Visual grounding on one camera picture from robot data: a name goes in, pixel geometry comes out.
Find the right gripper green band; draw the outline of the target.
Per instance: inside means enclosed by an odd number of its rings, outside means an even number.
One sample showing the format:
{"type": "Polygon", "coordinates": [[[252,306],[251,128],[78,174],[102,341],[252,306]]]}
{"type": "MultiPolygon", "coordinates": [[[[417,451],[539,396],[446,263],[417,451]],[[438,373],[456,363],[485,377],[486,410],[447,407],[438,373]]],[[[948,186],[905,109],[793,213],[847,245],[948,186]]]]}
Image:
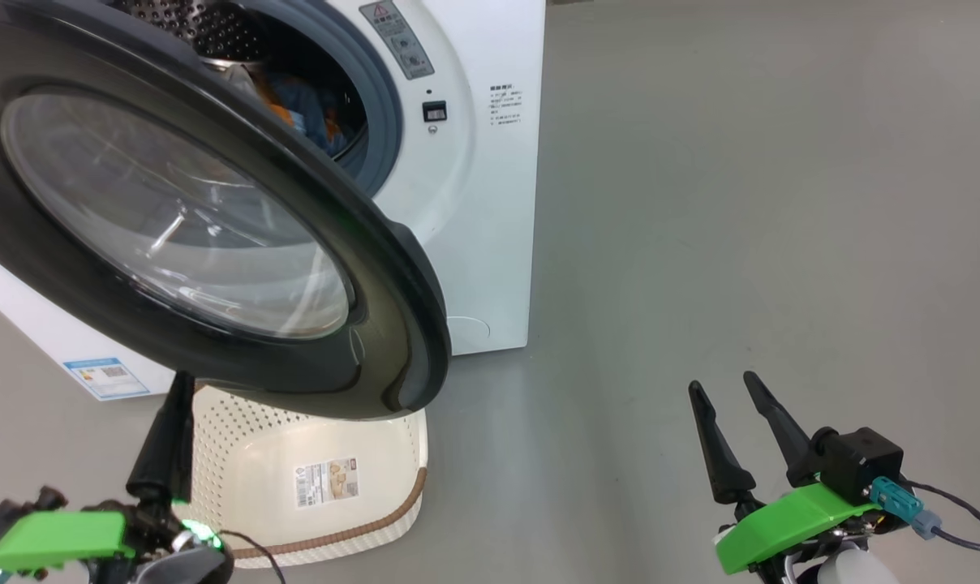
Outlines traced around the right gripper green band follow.
{"type": "MultiPolygon", "coordinates": [[[[742,379],[754,408],[772,430],[786,462],[785,476],[790,487],[799,488],[721,532],[714,552],[727,574],[753,572],[763,583],[794,583],[797,577],[792,573],[792,561],[787,559],[790,554],[797,555],[806,541],[817,539],[850,518],[877,511],[879,506],[870,502],[851,505],[830,488],[816,483],[816,457],[805,430],[756,372],[746,371],[742,379]]],[[[717,425],[716,408],[697,380],[688,384],[688,397],[713,500],[720,505],[750,501],[756,487],[754,477],[739,465],[717,425]]]]}

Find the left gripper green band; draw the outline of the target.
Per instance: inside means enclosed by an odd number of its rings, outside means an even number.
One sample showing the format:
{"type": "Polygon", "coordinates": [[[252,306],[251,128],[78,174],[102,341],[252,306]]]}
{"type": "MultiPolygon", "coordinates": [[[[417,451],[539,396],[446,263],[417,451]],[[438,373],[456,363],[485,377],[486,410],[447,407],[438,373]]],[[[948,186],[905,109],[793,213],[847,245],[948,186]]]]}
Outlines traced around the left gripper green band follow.
{"type": "MultiPolygon", "coordinates": [[[[195,377],[174,375],[127,480],[141,504],[188,503],[192,498],[195,377]]],[[[0,502],[0,570],[36,573],[75,561],[139,560],[169,551],[183,523],[170,510],[149,511],[108,500],[81,510],[0,502]]]]}

